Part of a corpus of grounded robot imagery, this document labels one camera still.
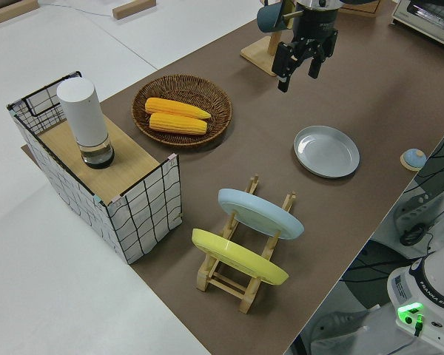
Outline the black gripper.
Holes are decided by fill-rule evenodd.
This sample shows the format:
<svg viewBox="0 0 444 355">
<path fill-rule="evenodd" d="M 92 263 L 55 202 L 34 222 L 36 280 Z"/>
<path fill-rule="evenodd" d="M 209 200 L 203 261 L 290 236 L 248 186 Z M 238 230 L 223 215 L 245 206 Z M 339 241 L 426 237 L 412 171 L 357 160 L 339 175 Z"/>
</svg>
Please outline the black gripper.
<svg viewBox="0 0 444 355">
<path fill-rule="evenodd" d="M 282 92 L 288 91 L 292 74 L 307 58 L 312 57 L 308 75 L 317 79 L 322 64 L 334 53 L 338 36 L 334 28 L 338 9 L 314 10 L 303 5 L 295 9 L 303 13 L 294 20 L 293 42 L 278 44 L 272 65 Z"/>
</svg>

